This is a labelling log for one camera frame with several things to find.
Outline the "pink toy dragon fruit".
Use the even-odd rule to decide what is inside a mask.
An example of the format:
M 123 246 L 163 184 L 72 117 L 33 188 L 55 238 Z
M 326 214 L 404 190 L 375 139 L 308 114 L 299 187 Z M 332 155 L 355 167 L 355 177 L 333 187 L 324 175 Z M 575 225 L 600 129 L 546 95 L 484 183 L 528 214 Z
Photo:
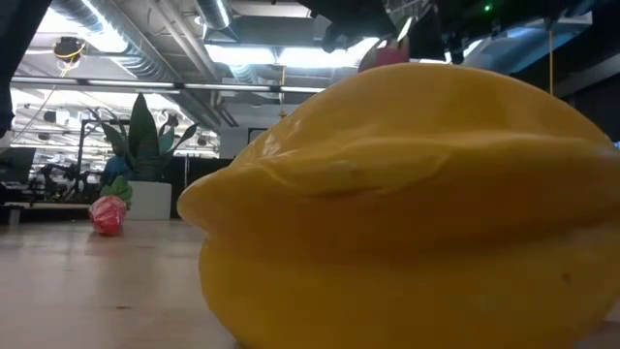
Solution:
M 385 36 L 362 57 L 357 67 L 359 73 L 380 66 L 407 63 L 410 60 L 409 30 L 413 16 L 403 16 L 396 23 L 396 33 Z

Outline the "yellow plastic starfruit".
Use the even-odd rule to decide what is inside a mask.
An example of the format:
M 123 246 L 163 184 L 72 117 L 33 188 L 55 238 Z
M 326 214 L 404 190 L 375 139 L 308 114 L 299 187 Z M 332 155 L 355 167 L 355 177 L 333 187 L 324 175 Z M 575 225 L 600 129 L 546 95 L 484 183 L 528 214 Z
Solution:
M 484 70 L 345 79 L 177 208 L 251 349 L 572 349 L 620 300 L 620 150 Z

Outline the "red toy strawberry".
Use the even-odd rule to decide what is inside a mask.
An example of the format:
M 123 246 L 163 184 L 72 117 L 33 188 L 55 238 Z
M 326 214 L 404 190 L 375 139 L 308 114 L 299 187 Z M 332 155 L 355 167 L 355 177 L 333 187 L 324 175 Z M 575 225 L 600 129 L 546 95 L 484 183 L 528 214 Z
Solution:
M 105 185 L 100 198 L 88 209 L 94 232 L 104 237 L 120 236 L 125 217 L 131 209 L 132 198 L 133 188 L 122 175 Z

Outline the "long ceiling light bar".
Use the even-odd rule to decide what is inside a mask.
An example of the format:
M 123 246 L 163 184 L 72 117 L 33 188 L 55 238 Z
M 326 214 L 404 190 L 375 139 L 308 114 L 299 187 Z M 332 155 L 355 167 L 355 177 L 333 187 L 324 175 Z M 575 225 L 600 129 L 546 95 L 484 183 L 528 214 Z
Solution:
M 13 83 L 22 84 L 49 84 L 56 86 L 93 86 L 117 87 L 153 90 L 208 90 L 230 92 L 262 92 L 262 93 L 320 93 L 322 87 L 302 87 L 287 85 L 259 85 L 259 84 L 230 84 L 215 82 L 166 82 L 146 80 L 118 80 L 118 79 L 72 79 L 35 76 L 14 76 Z

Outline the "green snake plant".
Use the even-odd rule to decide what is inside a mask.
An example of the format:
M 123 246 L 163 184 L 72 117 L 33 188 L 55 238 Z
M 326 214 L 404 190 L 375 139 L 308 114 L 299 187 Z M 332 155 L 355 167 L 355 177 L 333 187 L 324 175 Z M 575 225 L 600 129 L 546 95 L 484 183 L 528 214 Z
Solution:
M 90 112 L 103 128 L 111 145 L 120 150 L 136 181 L 159 181 L 175 151 L 191 139 L 199 128 L 198 124 L 189 126 L 178 140 L 175 139 L 173 126 L 158 129 L 142 93 L 138 94 L 134 102 L 129 129 L 124 128 L 113 112 L 110 115 L 118 124 L 118 129 L 105 122 L 96 111 Z

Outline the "person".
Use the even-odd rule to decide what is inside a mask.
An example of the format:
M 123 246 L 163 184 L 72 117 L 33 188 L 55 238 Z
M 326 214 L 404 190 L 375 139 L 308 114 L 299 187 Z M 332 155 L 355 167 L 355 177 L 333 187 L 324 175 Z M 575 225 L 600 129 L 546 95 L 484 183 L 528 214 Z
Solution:
M 101 176 L 101 183 L 103 185 L 110 185 L 120 175 L 126 180 L 131 180 L 133 177 L 133 172 L 127 166 L 124 156 L 114 155 L 106 162 Z

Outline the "dark computer monitor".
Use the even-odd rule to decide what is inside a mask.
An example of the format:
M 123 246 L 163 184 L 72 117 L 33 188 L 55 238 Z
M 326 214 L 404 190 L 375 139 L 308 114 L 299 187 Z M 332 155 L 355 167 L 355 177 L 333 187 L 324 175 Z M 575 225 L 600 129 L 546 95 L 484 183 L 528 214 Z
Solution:
M 30 147 L 0 148 L 0 182 L 25 183 L 28 180 L 36 149 Z

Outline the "black metal frame stand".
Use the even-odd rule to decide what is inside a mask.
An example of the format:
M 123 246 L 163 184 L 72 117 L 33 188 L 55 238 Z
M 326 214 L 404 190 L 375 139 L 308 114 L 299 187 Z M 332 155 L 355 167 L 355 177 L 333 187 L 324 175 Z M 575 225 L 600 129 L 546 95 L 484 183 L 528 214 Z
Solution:
M 88 119 L 83 119 L 80 122 L 78 149 L 77 149 L 77 176 L 76 176 L 74 186 L 73 186 L 74 194 L 77 194 L 79 192 L 79 183 L 80 183 L 79 177 L 81 175 L 84 141 L 86 138 L 86 126 L 91 123 L 96 124 L 97 126 L 101 126 L 102 124 L 109 123 L 109 121 L 102 121 L 102 120 L 98 120 L 95 118 L 88 118 Z

